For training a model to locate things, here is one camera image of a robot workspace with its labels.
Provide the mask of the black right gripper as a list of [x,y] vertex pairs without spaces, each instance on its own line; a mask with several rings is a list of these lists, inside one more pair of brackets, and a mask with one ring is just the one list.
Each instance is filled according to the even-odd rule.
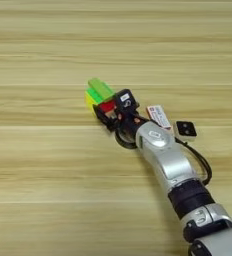
[[94,105],[93,110],[97,119],[110,132],[118,131],[131,138],[134,138],[137,130],[147,122],[146,118],[139,116],[137,113],[118,114],[115,117],[107,117],[99,105]]

